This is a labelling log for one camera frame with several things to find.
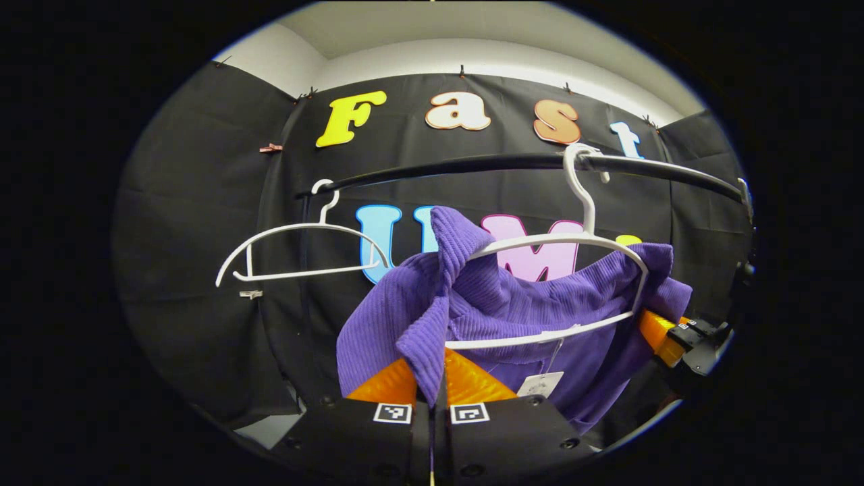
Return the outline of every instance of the black fabric backdrop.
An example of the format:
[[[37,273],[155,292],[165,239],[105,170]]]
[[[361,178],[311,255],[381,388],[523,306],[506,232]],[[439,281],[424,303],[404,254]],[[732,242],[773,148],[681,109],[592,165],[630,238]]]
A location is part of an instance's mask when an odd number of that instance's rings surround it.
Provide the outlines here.
[[[719,177],[735,187],[739,187],[739,177],[747,179],[711,113],[680,119],[659,132],[672,162]],[[735,262],[746,260],[753,227],[740,204],[680,182],[671,186],[672,276],[693,286],[688,317],[719,323],[729,309]]]
[[[334,99],[378,90],[386,92],[386,102],[372,106],[364,125],[351,125],[351,142],[315,147]],[[428,126],[429,100],[450,91],[479,95],[492,123],[481,131]],[[605,154],[624,155],[609,128],[623,121],[639,136],[638,151],[647,159],[678,163],[681,158],[729,182],[740,173],[728,147],[714,152],[690,147],[690,137],[704,139],[707,146],[722,140],[716,125],[705,123],[707,115],[658,131],[629,112],[561,88],[471,74],[465,79],[423,74],[364,81],[315,93],[294,105],[290,96],[249,74],[208,64],[142,135],[118,197],[113,239],[118,286],[130,325],[156,368],[190,401],[218,419],[233,419],[234,425],[268,412],[295,410],[280,371],[307,402],[339,396],[336,336],[372,283],[362,272],[241,283],[231,276],[233,270],[245,271],[245,259],[237,258],[216,289],[213,281],[223,259],[254,233],[300,222],[303,201],[294,194],[321,178],[339,180],[453,157],[562,150],[534,132],[534,105],[540,99],[572,105],[579,113],[581,142]],[[694,130],[694,120],[701,123],[696,134],[688,132]],[[285,151],[259,154],[257,147],[269,142],[282,144]],[[723,158],[700,165],[702,154],[721,152]],[[629,233],[646,242],[675,244],[673,276],[696,289],[689,312],[722,316],[740,259],[735,248],[743,247],[744,209],[703,189],[611,176],[603,184],[599,174],[580,174],[596,203],[596,233],[610,239]],[[330,197],[313,198],[308,218],[317,221]],[[457,208],[477,224],[489,214],[512,214],[528,233],[546,233],[558,220],[582,221],[581,203],[556,170],[438,176],[348,189],[327,221],[359,229],[355,212],[367,204],[390,204],[403,213],[394,226],[395,264],[421,251],[422,227],[411,216],[419,206]],[[728,232],[735,236],[735,248],[713,240]],[[356,237],[303,233],[280,233],[256,243],[256,273],[359,263]],[[712,245],[709,255],[699,245]],[[576,268],[607,253],[581,246]],[[255,289],[264,295],[254,301],[237,294]],[[651,373],[643,375],[632,387],[652,382]],[[646,396],[659,396],[653,389],[639,395],[642,402],[617,408],[644,408]],[[637,395],[626,396],[639,400]],[[634,425],[632,413],[627,417],[609,432],[614,437],[596,443],[610,442],[641,422]]]
[[[118,191],[112,260],[130,327],[160,375],[219,419],[298,412],[257,302],[213,284],[226,248],[256,232],[270,158],[294,99],[207,63],[151,120]]]

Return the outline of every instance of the clothing tag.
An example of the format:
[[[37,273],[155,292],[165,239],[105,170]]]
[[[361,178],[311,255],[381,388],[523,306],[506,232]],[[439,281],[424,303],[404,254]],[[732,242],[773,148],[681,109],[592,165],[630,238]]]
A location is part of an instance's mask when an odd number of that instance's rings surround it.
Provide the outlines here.
[[[563,371],[556,371],[547,374],[533,374],[525,378],[525,382],[519,387],[516,392],[517,396],[526,397],[528,395],[542,395],[544,398],[549,398],[552,390],[558,386],[558,381],[564,376]]]

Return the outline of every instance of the white hanger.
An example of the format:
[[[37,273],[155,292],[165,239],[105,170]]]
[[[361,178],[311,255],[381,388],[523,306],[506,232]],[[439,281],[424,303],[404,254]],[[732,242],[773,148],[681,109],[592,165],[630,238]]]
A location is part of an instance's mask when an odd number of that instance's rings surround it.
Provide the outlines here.
[[[328,184],[330,182],[333,182],[333,181],[331,181],[330,179],[321,179],[320,181],[316,182],[315,185],[312,187],[312,194],[317,194],[318,188],[320,188],[322,185]],[[333,200],[330,201],[326,206],[321,208],[321,219],[319,220],[319,222],[317,222],[317,223],[300,223],[300,224],[294,224],[294,225],[288,225],[288,226],[282,226],[282,227],[274,227],[272,229],[262,231],[261,233],[258,233],[255,236],[244,241],[242,245],[238,246],[237,249],[235,249],[233,252],[231,252],[230,255],[228,255],[228,258],[222,264],[222,268],[219,269],[219,275],[216,277],[216,286],[218,287],[219,284],[222,282],[222,276],[225,274],[225,271],[228,269],[228,266],[237,257],[237,255],[239,255],[240,252],[243,251],[244,248],[246,249],[246,271],[248,272],[248,275],[240,275],[239,273],[237,273],[237,271],[234,272],[234,277],[236,277],[239,280],[243,280],[244,282],[253,282],[256,280],[275,280],[278,278],[309,277],[312,275],[324,275],[326,273],[352,272],[355,270],[365,270],[367,268],[374,268],[374,267],[378,266],[378,264],[380,263],[380,262],[375,261],[375,259],[374,259],[374,257],[375,257],[374,250],[378,250],[378,254],[381,255],[381,259],[382,259],[382,261],[384,261],[384,267],[390,268],[391,265],[390,265],[390,262],[387,261],[387,256],[384,255],[384,250],[382,250],[381,247],[378,246],[378,243],[373,241],[372,238],[369,238],[365,234],[363,234],[363,233],[361,233],[355,229],[351,229],[350,227],[343,227],[343,226],[338,226],[338,225],[327,224],[327,210],[332,208],[333,206],[335,206],[337,202],[339,202],[339,191],[338,190],[334,191]],[[372,243],[372,245],[369,248],[369,265],[348,266],[348,267],[344,267],[344,268],[328,268],[326,270],[310,270],[310,271],[306,271],[306,272],[272,273],[270,275],[252,275],[252,243],[254,243],[257,240],[261,240],[263,237],[269,236],[273,233],[281,233],[283,231],[288,231],[290,229],[303,229],[303,228],[310,228],[310,227],[324,227],[324,228],[328,228],[328,229],[334,229],[336,231],[343,231],[345,233],[351,233],[351,234],[357,235],[360,238],[369,241],[370,243]]]
[[[608,319],[603,319],[602,321],[585,325],[580,325],[579,323],[577,323],[573,327],[568,329],[562,329],[557,331],[544,331],[543,333],[534,336],[507,337],[502,339],[481,339],[475,341],[447,341],[444,343],[444,346],[450,349],[488,349],[502,348],[504,346],[518,346],[521,344],[552,342],[560,340],[564,337],[574,336],[583,332],[607,326],[612,323],[617,323],[618,321],[622,321],[636,314],[636,312],[638,311],[636,305],[639,301],[639,297],[641,297],[642,295],[642,290],[645,287],[645,279],[648,277],[648,267],[645,266],[645,262],[642,261],[642,259],[630,248],[621,245],[616,241],[607,240],[606,238],[601,238],[594,235],[594,200],[591,199],[591,195],[579,183],[579,178],[576,177],[576,171],[574,167],[576,155],[582,152],[600,153],[599,150],[585,144],[570,144],[564,150],[564,175],[567,177],[567,183],[569,184],[570,188],[573,189],[573,192],[576,194],[576,196],[579,197],[579,199],[582,201],[582,205],[585,208],[585,214],[582,223],[582,233],[539,234],[495,241],[486,248],[483,248],[477,253],[471,255],[471,257],[468,259],[478,259],[480,257],[485,257],[486,255],[491,255],[493,253],[510,250],[511,248],[519,248],[521,246],[528,245],[543,245],[547,243],[586,243],[589,245],[604,246],[606,248],[618,250],[619,252],[623,252],[625,255],[630,257],[630,259],[634,260],[636,262],[636,265],[638,265],[639,269],[642,271],[642,276],[639,280],[639,287],[636,290],[636,297],[633,299],[633,307],[629,311],[618,316],[609,317]],[[607,172],[602,173],[601,178],[603,182],[609,182],[609,174]]]

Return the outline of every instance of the black rod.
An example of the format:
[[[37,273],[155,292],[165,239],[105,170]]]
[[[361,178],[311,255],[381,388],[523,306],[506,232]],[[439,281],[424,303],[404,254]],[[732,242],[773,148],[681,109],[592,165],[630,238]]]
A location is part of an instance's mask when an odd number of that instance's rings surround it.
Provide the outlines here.
[[[679,165],[639,158],[583,154],[576,156],[576,160],[575,167],[578,170],[619,172],[633,176],[657,177],[684,182],[725,195],[733,201],[743,202],[741,192],[732,184],[704,172]],[[318,194],[417,177],[515,169],[563,169],[563,152],[462,157],[414,167],[379,170],[325,184],[318,188]],[[295,198],[301,199],[309,195],[312,195],[311,192],[305,191],[295,195]]]

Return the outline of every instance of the purple sweater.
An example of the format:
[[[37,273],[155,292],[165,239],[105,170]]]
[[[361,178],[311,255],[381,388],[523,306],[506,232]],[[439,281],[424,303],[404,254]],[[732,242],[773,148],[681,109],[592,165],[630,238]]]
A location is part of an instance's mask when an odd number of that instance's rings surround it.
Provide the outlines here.
[[[630,310],[640,270],[612,252],[564,278],[528,282],[498,266],[497,255],[467,261],[494,238],[452,208],[432,209],[437,253],[406,259],[378,282],[336,342],[343,395],[404,357],[423,396],[435,402],[444,370],[444,342],[539,334],[588,324]],[[677,322],[692,289],[669,278],[672,247],[630,248],[648,267],[641,306]],[[514,392],[545,370],[558,342],[460,350]],[[564,375],[549,396],[582,434],[618,398],[653,350],[635,318],[568,337],[550,372]]]

